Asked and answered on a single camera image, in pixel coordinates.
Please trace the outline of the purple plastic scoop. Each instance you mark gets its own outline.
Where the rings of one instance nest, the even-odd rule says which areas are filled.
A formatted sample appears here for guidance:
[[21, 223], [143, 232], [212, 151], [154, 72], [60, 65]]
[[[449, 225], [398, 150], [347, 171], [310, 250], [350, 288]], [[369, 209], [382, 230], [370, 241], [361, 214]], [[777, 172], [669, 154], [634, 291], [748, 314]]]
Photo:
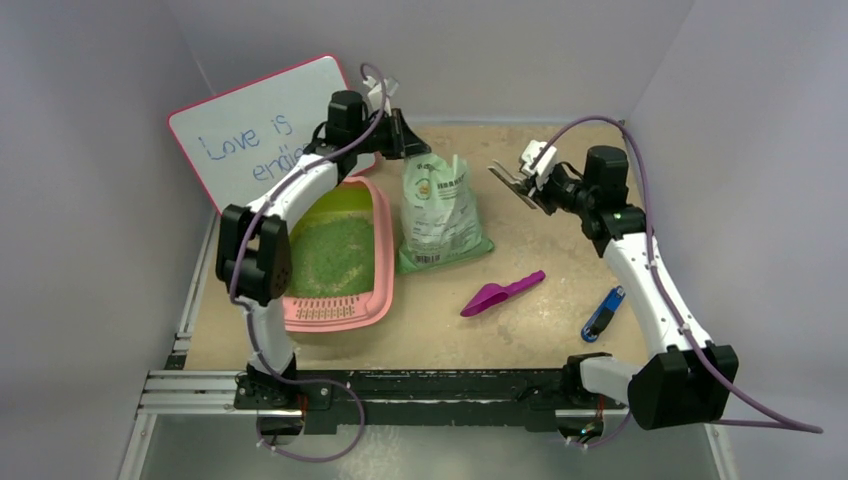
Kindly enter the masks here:
[[501, 304], [522, 292], [533, 288], [546, 278], [543, 270], [535, 271], [515, 282], [501, 285], [488, 283], [483, 285], [478, 292], [461, 309], [460, 316], [469, 318]]

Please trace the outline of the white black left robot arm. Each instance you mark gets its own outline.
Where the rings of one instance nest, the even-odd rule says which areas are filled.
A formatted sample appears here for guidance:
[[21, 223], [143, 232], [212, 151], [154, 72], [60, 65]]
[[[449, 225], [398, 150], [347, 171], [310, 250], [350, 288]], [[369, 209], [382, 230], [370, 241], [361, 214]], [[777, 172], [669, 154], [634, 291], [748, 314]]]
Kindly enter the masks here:
[[292, 274], [290, 233], [325, 194], [351, 177], [362, 154], [398, 160], [429, 152], [409, 128], [391, 95], [332, 94], [327, 119], [295, 166], [267, 193], [221, 213], [215, 274], [245, 318], [251, 355], [244, 390], [272, 408], [292, 405], [303, 381], [283, 321], [282, 297]]

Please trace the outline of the green litter bag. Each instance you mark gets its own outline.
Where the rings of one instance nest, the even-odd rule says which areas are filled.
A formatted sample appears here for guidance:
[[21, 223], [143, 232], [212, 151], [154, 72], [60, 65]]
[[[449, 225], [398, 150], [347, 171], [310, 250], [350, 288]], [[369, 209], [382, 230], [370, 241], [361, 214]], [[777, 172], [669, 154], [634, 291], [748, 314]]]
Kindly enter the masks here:
[[479, 258], [494, 250], [465, 159], [434, 153], [404, 161], [396, 271], [405, 274]]

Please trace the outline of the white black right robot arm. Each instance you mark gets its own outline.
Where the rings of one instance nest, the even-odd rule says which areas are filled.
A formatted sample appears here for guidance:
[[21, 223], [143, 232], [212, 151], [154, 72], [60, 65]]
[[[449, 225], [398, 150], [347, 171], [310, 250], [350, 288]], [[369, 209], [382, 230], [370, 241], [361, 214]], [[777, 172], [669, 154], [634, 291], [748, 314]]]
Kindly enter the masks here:
[[670, 277], [645, 212], [628, 200], [628, 167], [622, 149], [604, 145], [588, 149], [581, 175], [543, 142], [532, 142], [520, 160], [529, 197], [544, 213], [580, 218], [582, 232], [623, 287], [650, 354], [643, 366], [609, 354], [572, 356], [561, 392], [576, 407], [609, 397], [628, 406], [645, 430], [717, 421], [729, 391], [715, 376], [732, 381], [738, 357], [731, 346], [715, 344], [682, 306], [672, 307], [672, 283], [658, 286]]

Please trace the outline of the pink green litter box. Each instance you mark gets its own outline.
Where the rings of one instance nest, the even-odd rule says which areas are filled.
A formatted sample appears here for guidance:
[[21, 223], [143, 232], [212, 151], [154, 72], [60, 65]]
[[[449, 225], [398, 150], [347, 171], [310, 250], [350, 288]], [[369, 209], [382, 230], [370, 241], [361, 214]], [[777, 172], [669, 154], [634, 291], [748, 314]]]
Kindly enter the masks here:
[[364, 177], [344, 181], [324, 195], [300, 220], [292, 245], [308, 225], [346, 215], [363, 216], [374, 227], [375, 278], [373, 289], [356, 295], [328, 298], [283, 297], [287, 329], [298, 333], [331, 333], [372, 325], [388, 312], [394, 293], [394, 230], [388, 198]]

